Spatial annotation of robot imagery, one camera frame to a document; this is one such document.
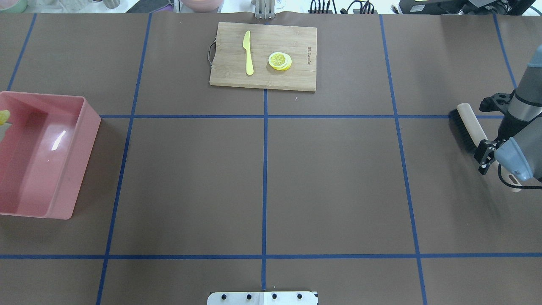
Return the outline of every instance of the cutting board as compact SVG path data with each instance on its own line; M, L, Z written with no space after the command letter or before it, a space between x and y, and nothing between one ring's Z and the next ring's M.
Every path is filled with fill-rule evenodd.
M254 74L245 70L243 38L250 30ZM214 86L316 91L316 28L219 22L209 83ZM292 57L292 66L277 71L268 64L273 52Z

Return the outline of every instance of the knife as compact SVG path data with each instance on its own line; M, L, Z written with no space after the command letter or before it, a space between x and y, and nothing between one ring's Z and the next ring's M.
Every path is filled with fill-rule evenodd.
M254 74L254 67L252 66L252 57L250 56L250 31L244 34L243 49L247 51L247 74Z

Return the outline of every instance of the pink bin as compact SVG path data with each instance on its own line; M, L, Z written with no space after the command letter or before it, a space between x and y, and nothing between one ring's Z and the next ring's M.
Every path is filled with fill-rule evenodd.
M100 126L84 97L0 92L0 214L69 219Z

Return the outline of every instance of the gray tabletop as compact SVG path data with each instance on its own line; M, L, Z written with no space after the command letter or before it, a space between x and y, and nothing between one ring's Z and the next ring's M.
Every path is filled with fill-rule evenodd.
M258 22L0 17L0 90L103 118L70 220L0 217L0 303L540 303L540 193L479 175L448 119L514 89L540 17L280 13L318 28L314 93L210 86L219 21Z

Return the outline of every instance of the metal handle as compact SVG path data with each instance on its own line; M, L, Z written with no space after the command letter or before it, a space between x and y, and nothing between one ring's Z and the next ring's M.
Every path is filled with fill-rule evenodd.
M211 43L211 45L209 46L209 52L207 53L207 60L209 62L209 66L211 66L212 68L212 61L211 61L211 49L212 49L212 46L215 45L215 53L216 53L216 38L215 40Z

